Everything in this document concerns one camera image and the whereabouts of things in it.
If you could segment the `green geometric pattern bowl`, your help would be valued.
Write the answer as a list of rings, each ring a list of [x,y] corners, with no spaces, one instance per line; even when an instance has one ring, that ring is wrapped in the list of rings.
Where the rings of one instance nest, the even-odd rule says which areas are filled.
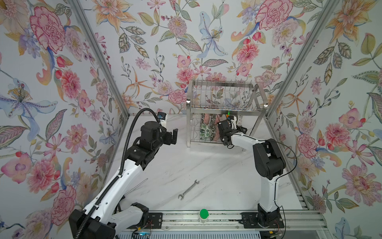
[[[238,115],[236,117],[236,125],[237,126],[242,126],[242,121],[243,121],[243,116],[242,115]]]

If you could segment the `black floral pattern bowl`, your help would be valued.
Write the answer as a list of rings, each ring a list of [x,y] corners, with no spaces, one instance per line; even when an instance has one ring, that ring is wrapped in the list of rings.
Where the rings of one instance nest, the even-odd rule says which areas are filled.
[[[219,115],[219,114],[212,114],[210,122],[212,124],[216,124],[216,123],[220,122],[220,118],[221,118],[221,115]]]

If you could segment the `green leaf pattern bowl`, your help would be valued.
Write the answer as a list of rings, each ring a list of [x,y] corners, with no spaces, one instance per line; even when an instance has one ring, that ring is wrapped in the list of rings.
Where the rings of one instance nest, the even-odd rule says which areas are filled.
[[[210,140],[212,130],[209,125],[202,123],[200,127],[200,140]]]

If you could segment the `red pattern bowl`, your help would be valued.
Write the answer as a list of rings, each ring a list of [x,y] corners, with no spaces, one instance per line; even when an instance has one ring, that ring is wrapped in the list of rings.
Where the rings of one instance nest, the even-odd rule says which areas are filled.
[[[202,114],[201,115],[201,123],[205,125],[209,125],[211,122],[210,114]]]

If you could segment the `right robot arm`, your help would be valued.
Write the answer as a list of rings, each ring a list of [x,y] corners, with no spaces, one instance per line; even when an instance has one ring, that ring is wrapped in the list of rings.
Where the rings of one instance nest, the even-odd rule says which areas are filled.
[[[278,200],[279,180],[286,176],[286,161],[274,139],[257,139],[246,134],[247,129],[236,124],[235,116],[225,115],[217,123],[219,138],[227,147],[240,147],[253,153],[255,169],[261,176],[261,195],[255,213],[242,213],[239,221],[244,228],[285,228],[283,206]]]

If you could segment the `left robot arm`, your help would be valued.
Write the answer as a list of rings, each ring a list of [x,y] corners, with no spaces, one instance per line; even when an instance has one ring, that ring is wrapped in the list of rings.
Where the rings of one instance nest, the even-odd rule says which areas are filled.
[[[74,210],[69,224],[75,239],[114,239],[132,228],[136,233],[149,223],[149,209],[133,203],[126,210],[120,201],[140,173],[154,159],[162,145],[177,143],[178,130],[166,129],[167,115],[150,108],[134,117],[122,152],[120,167],[100,193],[81,211]]]

